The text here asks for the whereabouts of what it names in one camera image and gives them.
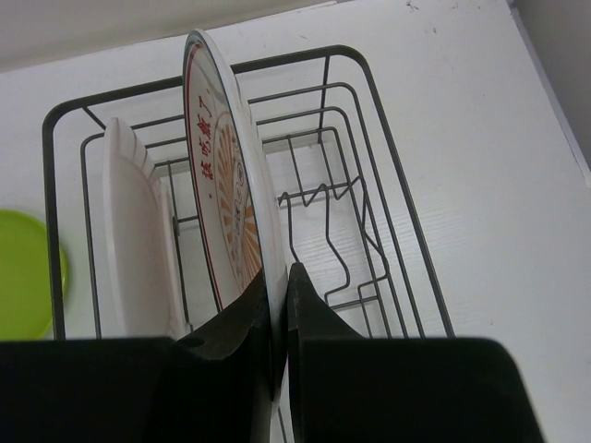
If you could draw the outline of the orange sunburst patterned plate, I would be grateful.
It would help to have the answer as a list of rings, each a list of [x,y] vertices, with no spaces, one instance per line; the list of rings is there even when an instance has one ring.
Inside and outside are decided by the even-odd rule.
[[[215,302],[225,309],[263,279],[271,320],[271,385],[285,365],[288,271],[279,209],[259,131],[238,80],[212,37],[189,33],[183,62],[187,149]]]

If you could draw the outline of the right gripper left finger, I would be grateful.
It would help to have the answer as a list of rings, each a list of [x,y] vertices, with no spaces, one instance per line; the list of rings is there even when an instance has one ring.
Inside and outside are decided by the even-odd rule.
[[[5,442],[266,442],[270,320],[264,278],[180,340],[9,341]]]

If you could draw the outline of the green rimmed white plate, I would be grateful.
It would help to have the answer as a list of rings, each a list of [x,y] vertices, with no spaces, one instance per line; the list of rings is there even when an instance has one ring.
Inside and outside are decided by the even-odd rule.
[[[126,336],[188,334],[175,254],[170,189],[131,127],[107,124],[103,209],[112,297]]]

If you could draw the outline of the green plastic plate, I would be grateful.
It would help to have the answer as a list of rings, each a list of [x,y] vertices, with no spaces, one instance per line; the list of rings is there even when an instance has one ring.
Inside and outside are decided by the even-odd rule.
[[[52,327],[47,230],[37,218],[1,211],[1,340],[43,338]]]

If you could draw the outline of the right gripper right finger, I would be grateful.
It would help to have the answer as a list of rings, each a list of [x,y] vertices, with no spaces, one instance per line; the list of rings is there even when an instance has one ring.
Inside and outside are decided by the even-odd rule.
[[[295,263],[287,289],[289,396],[298,442],[539,442],[518,368],[481,338],[369,339]]]

